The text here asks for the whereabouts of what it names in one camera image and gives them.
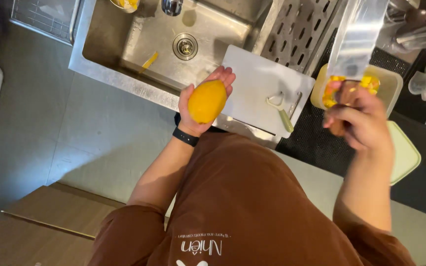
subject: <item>faucet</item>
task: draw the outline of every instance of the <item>faucet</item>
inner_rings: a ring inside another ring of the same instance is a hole
[[[182,11],[183,0],[162,0],[162,11],[175,17]]]

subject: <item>hand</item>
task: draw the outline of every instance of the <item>hand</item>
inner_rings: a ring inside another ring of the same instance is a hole
[[[340,86],[341,82],[330,85]],[[392,151],[387,115],[381,100],[362,87],[353,93],[356,93],[358,110],[342,105],[333,106],[327,111],[323,127],[329,128],[336,119],[347,121],[351,126],[347,127],[344,138],[353,149]]]
[[[233,92],[233,87],[231,83],[233,83],[234,79],[236,79],[236,75],[233,73],[233,70],[228,67],[224,68],[223,66],[219,66],[213,73],[211,73],[205,80],[202,82],[221,80],[226,88],[226,97],[229,97]],[[190,113],[188,112],[188,99],[192,95],[194,90],[193,84],[190,84],[188,87],[184,88],[180,93],[180,100],[178,101],[178,110],[180,112],[180,123],[178,124],[178,128],[192,136],[199,137],[203,132],[207,131],[210,126],[213,124],[211,121],[208,124],[198,124],[195,120],[192,119]]]

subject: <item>black wristband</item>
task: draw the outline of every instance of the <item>black wristband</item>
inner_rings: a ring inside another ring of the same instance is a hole
[[[189,135],[181,131],[180,129],[178,129],[178,127],[175,128],[174,133],[172,133],[172,136],[178,138],[179,140],[187,143],[188,145],[192,147],[195,147],[196,144],[198,143],[198,140],[200,140],[199,137],[194,137],[192,135]]]

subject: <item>peeler handle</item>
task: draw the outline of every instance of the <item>peeler handle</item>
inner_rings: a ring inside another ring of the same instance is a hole
[[[292,133],[293,125],[292,125],[292,122],[290,122],[290,118],[287,115],[287,112],[282,109],[279,111],[279,114],[280,114],[280,119],[282,119],[282,123],[284,124],[284,127],[287,130],[287,132]]]

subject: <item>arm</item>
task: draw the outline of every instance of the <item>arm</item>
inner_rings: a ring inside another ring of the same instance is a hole
[[[229,96],[233,90],[231,83],[235,78],[231,68],[224,69],[220,66],[205,81],[221,80]],[[189,135],[199,137],[210,128],[213,121],[208,124],[198,124],[190,117],[187,106],[193,90],[192,84],[180,93],[178,108],[182,119],[178,128]],[[193,150],[192,146],[172,137],[137,182],[127,205],[150,206],[165,214],[177,192]]]
[[[387,129],[383,104],[359,88],[361,111],[350,107],[329,110],[324,127],[334,119],[348,121],[345,139],[356,150],[345,181],[335,202],[333,221],[344,232],[367,224],[383,232],[391,231],[390,178],[394,147]]]

